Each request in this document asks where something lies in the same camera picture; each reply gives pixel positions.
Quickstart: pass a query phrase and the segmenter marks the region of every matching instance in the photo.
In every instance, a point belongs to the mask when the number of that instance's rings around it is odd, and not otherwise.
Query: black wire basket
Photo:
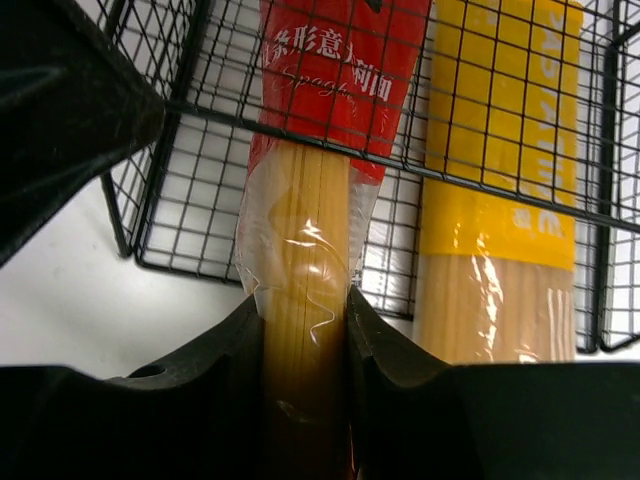
[[[579,352],[612,352],[640,339],[640,1],[582,0],[578,158],[583,168],[575,207],[424,167],[428,71],[439,54],[429,34],[392,155],[380,158],[258,121],[264,41],[259,0],[84,0],[81,5],[165,99],[167,110],[158,141],[102,177],[123,257],[134,255],[146,268],[239,284],[234,233],[249,142],[260,132],[390,167],[354,278],[383,317],[412,318],[422,178],[431,177],[575,217]],[[430,25],[437,22],[430,19]]]

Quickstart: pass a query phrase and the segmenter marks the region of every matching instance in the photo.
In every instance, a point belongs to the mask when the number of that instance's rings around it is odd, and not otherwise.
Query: spaghetti package
[[[260,3],[262,124],[388,156],[429,0]],[[256,134],[236,262],[265,320],[261,478],[352,475],[344,312],[384,168]]]
[[[437,5],[430,168],[574,205],[580,7]],[[454,364],[571,361],[574,220],[425,181],[413,338]]]

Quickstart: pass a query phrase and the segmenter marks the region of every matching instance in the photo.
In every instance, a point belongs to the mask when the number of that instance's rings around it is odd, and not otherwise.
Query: yellow label
[[[437,18],[427,166],[574,205],[579,7],[445,0]],[[565,215],[425,180],[423,254],[491,255],[573,270],[574,229]]]

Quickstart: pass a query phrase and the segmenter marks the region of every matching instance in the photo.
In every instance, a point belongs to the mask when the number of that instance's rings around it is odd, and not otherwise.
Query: red label
[[[431,0],[261,0],[263,109],[272,127],[389,156]],[[249,172],[277,141],[254,135]],[[367,183],[384,167],[352,159]]]

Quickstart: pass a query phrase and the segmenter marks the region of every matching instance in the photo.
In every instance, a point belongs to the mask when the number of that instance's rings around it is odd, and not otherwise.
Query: white surface
[[[0,271],[0,364],[128,375],[224,319],[243,298],[239,288],[120,259],[94,181]]]

